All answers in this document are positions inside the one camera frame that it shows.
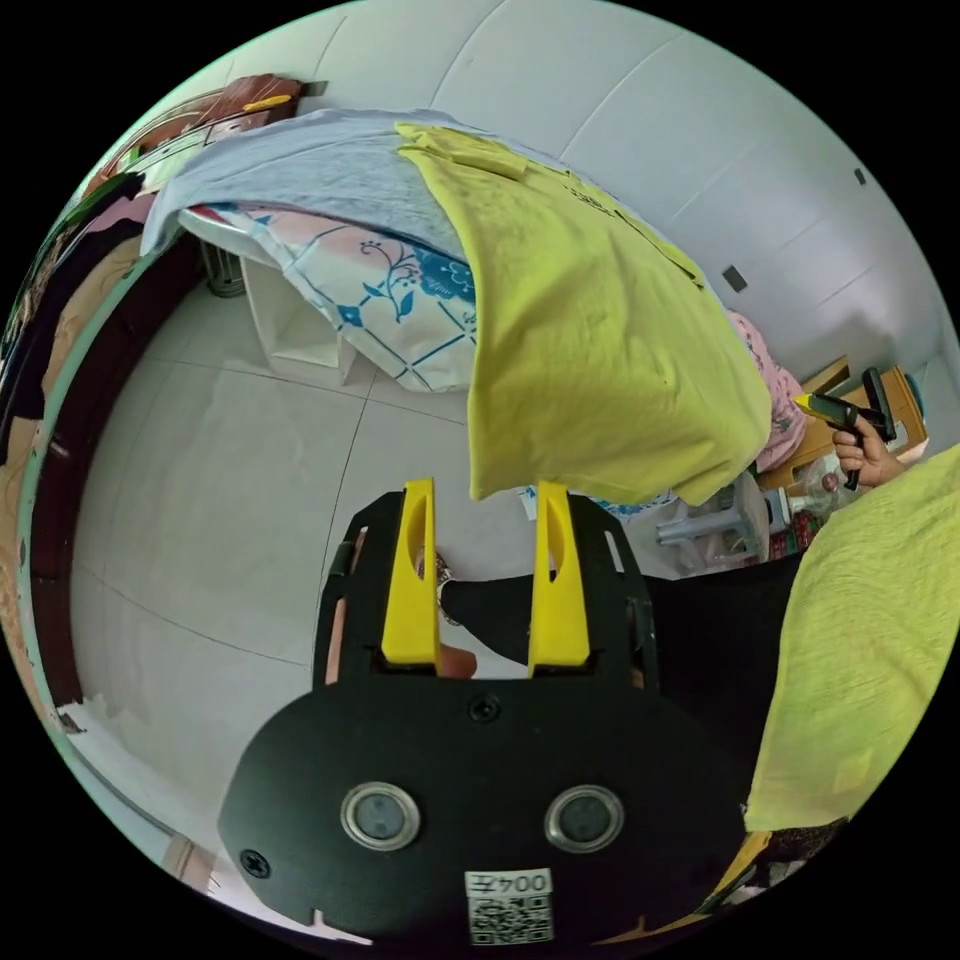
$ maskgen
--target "printed number label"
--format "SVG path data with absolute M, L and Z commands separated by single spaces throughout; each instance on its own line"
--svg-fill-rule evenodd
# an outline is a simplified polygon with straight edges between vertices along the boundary
M 549 869 L 511 870 L 502 873 L 468 871 L 465 874 L 467 896 L 489 899 L 491 897 L 547 896 L 553 893 Z
M 464 877 L 470 942 L 475 947 L 553 940 L 553 882 L 548 869 L 468 871 Z

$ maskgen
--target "blue floral pattern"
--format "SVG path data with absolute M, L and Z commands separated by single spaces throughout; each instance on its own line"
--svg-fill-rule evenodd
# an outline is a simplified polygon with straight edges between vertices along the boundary
M 473 271 L 467 264 L 425 247 L 414 247 L 414 255 L 420 266 L 420 286 L 424 293 L 444 300 L 459 297 L 466 303 L 477 302 Z
M 297 211 L 225 204 L 304 299 L 409 390 L 466 390 L 476 354 L 470 267 L 410 240 Z
M 537 511 L 537 488 L 536 487 L 521 487 L 518 491 L 520 494 L 520 499 L 524 502 L 524 508 L 527 510 L 527 514 L 533 519 L 536 516 Z M 621 503 L 611 503 L 609 500 L 601 500 L 599 497 L 590 497 L 590 499 L 603 507 L 607 513 L 612 514 L 618 520 L 629 520 L 631 517 L 635 517 L 641 513 L 645 513 L 651 507 L 658 507 L 662 504 L 672 503 L 677 499 L 676 494 L 668 491 L 667 493 L 661 493 L 659 496 L 654 497 L 649 503 L 641 503 L 635 505 L 626 505 Z

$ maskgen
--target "white tiled floor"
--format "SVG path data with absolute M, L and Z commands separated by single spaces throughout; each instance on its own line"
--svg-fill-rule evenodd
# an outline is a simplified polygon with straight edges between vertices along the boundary
M 97 449 L 72 585 L 91 715 L 193 811 L 151 813 L 196 831 L 205 811 L 215 836 L 245 744 L 309 689 L 331 548 L 354 513 L 424 476 L 438 546 L 460 577 L 532 569 L 519 498 L 469 498 L 466 394 L 410 393 L 362 358 L 343 386 L 283 380 L 246 301 L 202 288 L 170 318 Z M 670 575 L 648 555 L 649 522 L 628 536 L 646 571 Z M 525 675 L 465 629 L 441 621 L 441 632 L 478 654 L 478 675 Z

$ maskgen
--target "black trousers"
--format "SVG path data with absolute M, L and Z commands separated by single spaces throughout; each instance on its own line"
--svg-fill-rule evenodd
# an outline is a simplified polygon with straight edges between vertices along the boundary
M 684 580 L 646 578 L 661 694 L 727 754 L 746 800 L 777 680 L 780 627 L 800 555 Z M 527 662 L 533 577 L 452 580 L 444 612 L 501 656 Z

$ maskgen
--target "white shelf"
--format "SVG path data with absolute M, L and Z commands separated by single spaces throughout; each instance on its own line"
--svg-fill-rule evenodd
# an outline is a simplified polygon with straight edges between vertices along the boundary
M 333 369 L 345 382 L 356 350 L 327 316 L 307 303 L 278 268 L 246 258 L 240 264 L 253 322 L 271 368 L 315 386 L 329 384 L 326 371 Z
M 193 210 L 182 210 L 179 220 L 194 236 L 240 259 L 257 336 L 275 373 L 311 386 L 329 386 L 331 371 L 340 383 L 346 381 L 356 350 L 325 313 L 303 299 L 255 240 Z

